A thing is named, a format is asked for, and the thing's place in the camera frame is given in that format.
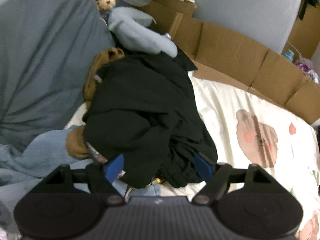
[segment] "bed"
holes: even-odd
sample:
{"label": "bed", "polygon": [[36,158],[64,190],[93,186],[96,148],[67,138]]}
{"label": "bed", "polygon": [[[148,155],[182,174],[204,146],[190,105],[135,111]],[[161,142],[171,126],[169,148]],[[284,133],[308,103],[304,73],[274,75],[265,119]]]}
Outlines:
{"label": "bed", "polygon": [[[244,90],[195,78],[192,72],[189,78],[199,115],[217,147],[218,162],[240,169],[250,163],[264,167],[303,207],[299,239],[319,239],[320,154],[315,130],[289,111]],[[83,104],[66,127],[83,125],[85,111]],[[270,158],[257,159],[261,151]],[[162,196],[186,195],[191,200],[204,185],[176,189],[164,183],[160,190]],[[230,191],[242,186],[232,184]]]}

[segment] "fabric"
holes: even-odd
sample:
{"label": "fabric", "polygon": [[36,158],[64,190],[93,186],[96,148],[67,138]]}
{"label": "fabric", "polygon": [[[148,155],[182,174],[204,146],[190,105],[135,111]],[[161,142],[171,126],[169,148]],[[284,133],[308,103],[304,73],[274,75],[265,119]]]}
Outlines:
{"label": "fabric", "polygon": [[[192,77],[196,105],[218,162],[258,163],[300,202],[298,240],[320,239],[320,156],[315,130],[301,118],[246,91]],[[231,190],[243,184],[232,184]]]}
{"label": "fabric", "polygon": [[83,141],[84,126],[73,129],[66,138],[66,150],[73,158],[88,158],[89,150]]}
{"label": "fabric", "polygon": [[[66,126],[66,129],[70,128],[73,125],[76,126],[81,126],[81,125],[85,125],[85,123],[82,121],[82,117],[84,116],[84,114],[87,112],[87,108],[85,103],[83,103],[78,110],[75,112],[74,116],[72,117],[72,119],[70,120],[69,124]],[[157,186],[154,186],[155,188],[148,188],[148,191],[155,191],[156,195],[161,195],[161,196],[187,196],[189,201],[192,200],[192,198],[205,186],[205,182],[201,182],[201,183],[189,183],[187,186],[185,187],[181,187],[181,188],[175,188],[173,186],[171,186],[168,182],[164,182],[163,184],[157,184]],[[136,195],[137,192],[139,192],[139,194],[141,193],[141,190],[144,189],[135,189],[132,191],[132,195]]]}
{"label": "fabric", "polygon": [[68,123],[94,56],[114,41],[94,0],[1,1],[0,143],[22,152]]}
{"label": "fabric", "polygon": [[128,50],[159,54],[161,51],[176,57],[177,47],[165,35],[147,29],[154,19],[137,9],[117,7],[110,11],[108,26]]}
{"label": "fabric", "polygon": [[123,154],[121,180],[131,187],[143,188],[158,175],[175,188],[199,183],[194,154],[217,160],[187,74],[195,69],[180,50],[175,59],[136,54],[98,70],[103,81],[83,118],[84,140],[106,159]]}
{"label": "fabric", "polygon": [[84,84],[84,102],[86,103],[87,108],[90,107],[92,98],[96,90],[97,70],[110,61],[114,61],[122,57],[124,57],[124,52],[121,49],[115,47],[110,47],[104,51],[101,51],[94,57],[90,67],[90,71]]}
{"label": "fabric", "polygon": [[[0,156],[0,227],[6,232],[19,233],[13,219],[14,207],[42,178],[61,164],[69,164],[71,169],[84,169],[92,163],[91,159],[72,158],[66,151],[66,138],[76,128],[49,131],[36,137],[23,154],[12,151],[11,155]],[[127,184],[116,179],[112,185],[125,196]],[[75,187],[89,192],[86,184],[75,184]],[[133,195],[160,195],[159,185],[154,183],[148,188],[133,189],[126,197],[129,199]]]}

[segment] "cartoon bear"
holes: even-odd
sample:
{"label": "cartoon bear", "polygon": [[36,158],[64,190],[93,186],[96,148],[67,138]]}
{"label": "cartoon bear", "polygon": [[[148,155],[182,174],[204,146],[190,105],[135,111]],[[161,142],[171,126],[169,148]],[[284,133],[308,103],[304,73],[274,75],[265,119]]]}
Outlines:
{"label": "cartoon bear", "polygon": [[238,143],[244,155],[263,168],[274,167],[278,152],[276,131],[246,110],[239,110],[236,117]]}
{"label": "cartoon bear", "polygon": [[317,211],[314,211],[312,218],[308,220],[304,228],[301,231],[298,231],[296,238],[298,240],[317,240],[317,234],[319,232],[319,214]]}

